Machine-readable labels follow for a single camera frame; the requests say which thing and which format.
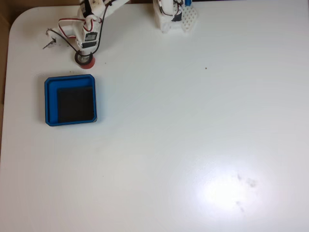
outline black wire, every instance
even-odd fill
[[[66,38],[64,38],[63,35],[59,34],[58,32],[54,31],[53,29],[47,29],[47,31],[49,31],[49,30],[52,31],[53,33],[57,34],[58,36],[60,36],[65,42],[68,43],[68,45],[71,46],[71,48],[73,48],[73,50],[74,50],[75,52],[77,52],[76,48],[73,47],[73,45],[72,45]]]
[[[105,8],[104,15],[103,15],[103,17],[102,17],[102,19],[101,19],[101,30],[100,30],[100,37],[98,38],[98,45],[97,45],[97,48],[95,49],[95,51],[94,51],[92,54],[95,54],[95,53],[97,52],[97,50],[98,50],[98,47],[100,47],[101,34],[102,34],[102,31],[103,31],[102,29],[103,29],[103,23],[104,23],[104,19],[105,19],[105,13],[106,13],[106,11],[107,11],[107,8],[112,4],[112,2],[113,2],[113,0],[110,1],[110,2],[108,3],[108,5],[106,6],[106,8]]]
[[[98,50],[98,48],[100,47],[100,42],[101,42],[101,35],[102,35],[102,29],[103,29],[103,23],[104,23],[104,19],[105,19],[105,14],[106,14],[106,11],[107,11],[107,8],[112,4],[113,0],[110,1],[108,3],[108,5],[105,7],[105,11],[104,11],[104,15],[101,19],[101,29],[100,29],[100,36],[99,36],[99,39],[98,39],[98,45],[97,45],[97,48],[95,49],[95,51],[92,53],[92,54],[95,54]],[[70,45],[70,47],[75,51],[75,52],[79,52],[63,35],[61,35],[60,33],[54,31],[53,29],[47,29],[47,31],[52,31],[53,33],[57,34],[58,36],[60,36],[65,42],[67,42],[68,45]],[[88,55],[82,55],[82,54],[78,54],[79,56],[81,57],[88,57],[90,56],[90,54]]]

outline red circular base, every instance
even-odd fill
[[[91,69],[95,65],[96,59],[93,57],[91,62],[86,65],[80,65],[82,69]]]

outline blue plastic tray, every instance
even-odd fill
[[[45,81],[45,121],[49,126],[96,120],[96,88],[92,75],[50,77]]]

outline white tabletop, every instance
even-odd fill
[[[0,231],[309,230],[307,0],[194,5],[189,34],[162,34],[151,4],[125,5],[88,71],[69,47],[42,50],[77,7],[15,21]],[[98,121],[49,127],[44,81],[81,73],[96,79]]]

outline robotic arm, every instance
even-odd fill
[[[75,50],[76,63],[84,69],[93,67],[95,63],[93,55],[100,45],[105,17],[111,15],[128,1],[80,0],[77,16],[61,18],[58,22],[58,28],[47,30],[46,34],[52,39],[47,46],[64,40]],[[177,27],[184,31],[190,29],[186,27],[186,22],[188,23],[188,17],[184,14],[186,8],[188,8],[187,12],[191,17],[191,22],[193,22],[194,17],[192,16],[195,14],[196,19],[196,11],[192,6],[185,6],[183,0],[154,0],[155,19],[163,33]],[[76,40],[78,50],[67,40],[70,38]]]

